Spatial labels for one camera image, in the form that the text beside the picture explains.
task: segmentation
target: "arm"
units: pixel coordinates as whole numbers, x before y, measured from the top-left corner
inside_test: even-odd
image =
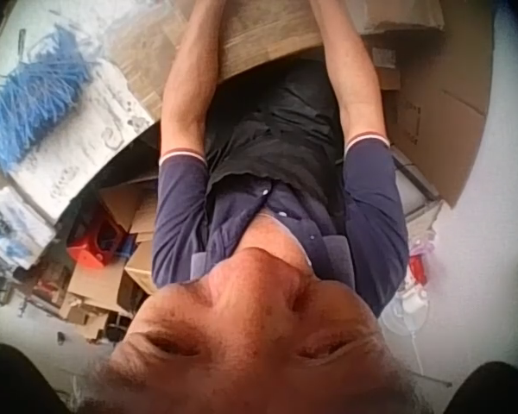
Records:
[[[407,226],[388,149],[376,70],[343,0],[310,0],[325,43],[345,145],[346,233],[357,293],[378,317],[405,278]]]
[[[338,104],[345,147],[365,132],[386,136],[376,70],[343,0],[310,0],[325,44],[326,66]]]
[[[197,0],[165,85],[152,259],[158,287],[189,280],[192,255],[204,248],[205,115],[218,82],[223,10],[224,0]]]
[[[205,117],[218,83],[225,0],[197,0],[163,92],[161,156],[185,149],[205,157]]]

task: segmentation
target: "black apron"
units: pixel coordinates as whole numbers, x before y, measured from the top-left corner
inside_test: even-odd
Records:
[[[231,175],[280,180],[341,210],[344,139],[325,63],[290,59],[222,85],[209,111],[208,195]]]

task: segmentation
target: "neck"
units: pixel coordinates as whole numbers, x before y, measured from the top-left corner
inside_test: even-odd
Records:
[[[303,273],[313,273],[303,247],[289,230],[266,214],[258,215],[251,222],[236,251],[246,248],[260,248]]]

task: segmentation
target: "floor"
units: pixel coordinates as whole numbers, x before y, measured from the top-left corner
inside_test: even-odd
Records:
[[[518,366],[518,27],[505,9],[496,18],[494,71],[477,163],[457,207],[441,212],[436,249],[426,258],[431,304],[416,338],[419,357],[426,375],[453,383],[419,380],[436,413],[482,363]],[[406,183],[400,188],[405,204],[416,204],[418,195]],[[35,309],[19,318],[19,301],[0,308],[0,342],[23,350],[54,387],[69,392],[73,375],[111,351],[87,345],[72,327]],[[58,331],[66,334],[63,346]],[[384,334],[394,354],[418,371],[410,337]]]

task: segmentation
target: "eye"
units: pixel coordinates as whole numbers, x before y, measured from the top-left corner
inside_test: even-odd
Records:
[[[343,337],[326,338],[307,344],[298,351],[297,355],[307,360],[321,360],[337,353],[349,343],[351,341]]]
[[[147,336],[148,341],[164,354],[175,356],[197,356],[199,349],[164,336]]]

